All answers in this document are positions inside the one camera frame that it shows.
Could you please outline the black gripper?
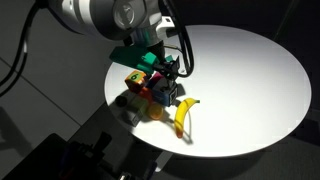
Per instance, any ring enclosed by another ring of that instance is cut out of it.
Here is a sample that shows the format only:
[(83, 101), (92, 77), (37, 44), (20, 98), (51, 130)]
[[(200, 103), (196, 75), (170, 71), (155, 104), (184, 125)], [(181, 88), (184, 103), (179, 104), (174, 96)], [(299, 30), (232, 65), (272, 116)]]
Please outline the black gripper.
[(176, 80), (180, 68), (179, 58), (174, 59), (172, 55), (169, 55), (165, 58), (164, 62), (155, 63), (152, 68), (166, 79)]

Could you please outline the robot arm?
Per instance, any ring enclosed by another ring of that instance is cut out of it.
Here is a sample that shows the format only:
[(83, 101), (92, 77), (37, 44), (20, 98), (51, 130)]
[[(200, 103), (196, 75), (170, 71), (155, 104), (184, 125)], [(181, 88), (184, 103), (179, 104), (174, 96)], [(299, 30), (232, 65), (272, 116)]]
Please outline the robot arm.
[(164, 40), (175, 29), (158, 0), (47, 0), (49, 11), (68, 30), (91, 37), (123, 41), (110, 59), (146, 74), (178, 77), (178, 63), (165, 58)]

